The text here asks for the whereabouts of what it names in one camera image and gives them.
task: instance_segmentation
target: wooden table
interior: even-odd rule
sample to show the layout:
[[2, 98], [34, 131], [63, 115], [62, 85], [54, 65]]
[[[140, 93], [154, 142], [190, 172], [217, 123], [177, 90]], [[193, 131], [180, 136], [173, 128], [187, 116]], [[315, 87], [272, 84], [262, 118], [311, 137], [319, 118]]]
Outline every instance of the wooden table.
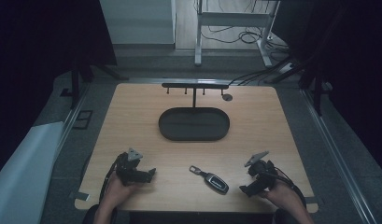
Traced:
[[[221, 91], [198, 91], [196, 106], [225, 111], [231, 121], [228, 134], [216, 142], [173, 142], [165, 139], [158, 126], [160, 115], [169, 108], [191, 106], [192, 94], [184, 89], [166, 89], [158, 84], [120, 84], [112, 98], [101, 132], [79, 192], [90, 194], [78, 209], [98, 203], [100, 189], [111, 164], [129, 147], [142, 153], [137, 169], [157, 168], [145, 184], [121, 207], [128, 211], [273, 213], [276, 208], [258, 196], [249, 198], [239, 186], [254, 179], [244, 164], [251, 155], [265, 150], [264, 157], [284, 171], [305, 197], [314, 197], [289, 125], [275, 89], [231, 86]], [[189, 171], [191, 165], [221, 177], [228, 185], [226, 195], [210, 189], [202, 177]], [[316, 203], [307, 206], [313, 213]]]

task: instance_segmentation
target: black curtain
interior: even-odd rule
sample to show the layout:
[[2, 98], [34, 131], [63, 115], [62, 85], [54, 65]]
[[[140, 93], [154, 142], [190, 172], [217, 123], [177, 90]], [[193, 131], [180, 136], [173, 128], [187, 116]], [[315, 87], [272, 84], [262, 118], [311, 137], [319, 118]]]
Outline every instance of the black curtain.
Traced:
[[74, 62], [116, 64], [98, 0], [0, 0], [0, 170]]
[[350, 2], [324, 64], [333, 104], [382, 168], [382, 1]]

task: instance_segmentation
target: hand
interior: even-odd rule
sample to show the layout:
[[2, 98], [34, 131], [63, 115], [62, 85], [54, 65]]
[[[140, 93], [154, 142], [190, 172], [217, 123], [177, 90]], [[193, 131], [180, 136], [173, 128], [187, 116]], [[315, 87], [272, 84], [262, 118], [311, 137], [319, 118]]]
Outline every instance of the hand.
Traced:
[[275, 206], [288, 211], [301, 224], [314, 223], [298, 194], [283, 181], [277, 179], [270, 191], [263, 191], [259, 195]]
[[113, 172], [109, 177], [103, 200], [95, 213], [94, 224], [109, 223], [114, 208], [124, 203], [141, 186], [139, 183], [123, 186], [116, 172]]

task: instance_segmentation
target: floor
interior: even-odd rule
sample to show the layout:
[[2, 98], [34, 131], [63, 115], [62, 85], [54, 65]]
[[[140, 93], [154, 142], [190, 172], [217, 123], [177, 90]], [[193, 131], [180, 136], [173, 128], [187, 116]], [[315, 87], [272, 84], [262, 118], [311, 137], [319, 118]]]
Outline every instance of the floor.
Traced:
[[[214, 10], [222, 10], [220, 8], [222, 7], [226, 11], [228, 9], [224, 4], [230, 0], [208, 2], [209, 9], [213, 10], [215, 6]], [[248, 0], [236, 2], [244, 3], [237, 8], [240, 11], [245, 10], [250, 3]], [[256, 8], [264, 11], [267, 1], [262, 2], [265, 5]], [[203, 42], [203, 48], [209, 49], [204, 52], [203, 65], [195, 67], [192, 51], [194, 37], [189, 35], [188, 40], [178, 38], [180, 33], [185, 34], [191, 31], [191, 34], [195, 34], [193, 31], [196, 27], [195, 20], [182, 17], [182, 13], [195, 14], [193, 1], [177, 0], [177, 7], [181, 6], [185, 6], [186, 10], [177, 10], [176, 49], [140, 50], [117, 47], [116, 55], [119, 65], [109, 68], [119, 77], [129, 79], [120, 80], [93, 67], [95, 75], [93, 82], [81, 83], [84, 98], [78, 105], [78, 109], [92, 110], [92, 120], [86, 130], [70, 129], [66, 137], [51, 176], [41, 223], [80, 223], [82, 221], [86, 211], [75, 208], [72, 193], [78, 191], [87, 168], [87, 160], [92, 153], [117, 84], [193, 81], [195, 79], [229, 82], [242, 75], [265, 69], [256, 45], [248, 45], [240, 41], [224, 44], [210, 40]], [[230, 40], [236, 38], [239, 31], [244, 31], [244, 28], [238, 31], [230, 29], [231, 35], [222, 35], [222, 32], [210, 34], [206, 27], [204, 34], [217, 35], [216, 38]], [[279, 55], [277, 60], [279, 61], [283, 56]], [[312, 214], [312, 218], [316, 223], [382, 223], [382, 170], [357, 135], [337, 113], [327, 95], [322, 97], [322, 117], [316, 117], [309, 104], [308, 96], [311, 91], [301, 91], [298, 88], [297, 81], [301, 74], [277, 84], [263, 82], [279, 74], [280, 71], [277, 70], [271, 74], [257, 76], [248, 85], [273, 86], [277, 91], [307, 176], [318, 199], [319, 210]], [[71, 99], [60, 97], [63, 89], [71, 88], [70, 83], [69, 74], [56, 78], [50, 100], [35, 125], [59, 120], [66, 121], [68, 115], [74, 113], [75, 109], [69, 108]], [[73, 123], [74, 126], [80, 124], [80, 121]], [[361, 211], [370, 212], [371, 215], [365, 217], [361, 215]], [[120, 212], [116, 223], [131, 223], [132, 220], [129, 219], [127, 212]], [[204, 223], [220, 222], [204, 220]]]

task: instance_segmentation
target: key fob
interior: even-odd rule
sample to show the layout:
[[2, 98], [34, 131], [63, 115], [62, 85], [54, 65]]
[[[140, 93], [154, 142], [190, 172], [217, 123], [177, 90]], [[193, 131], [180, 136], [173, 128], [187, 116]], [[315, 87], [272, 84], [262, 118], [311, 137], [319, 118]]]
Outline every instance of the key fob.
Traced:
[[219, 178], [217, 175], [213, 175], [211, 173], [208, 173], [205, 176], [205, 182], [207, 185], [218, 191], [219, 193], [226, 194], [229, 190], [228, 185], [223, 181], [221, 178]]
[[197, 168], [196, 166], [191, 166], [190, 171], [196, 175], [200, 175], [205, 178], [206, 184], [214, 189], [216, 192], [221, 194], [226, 194], [229, 190], [229, 186], [219, 178], [217, 175], [213, 175], [211, 173], [206, 173]]

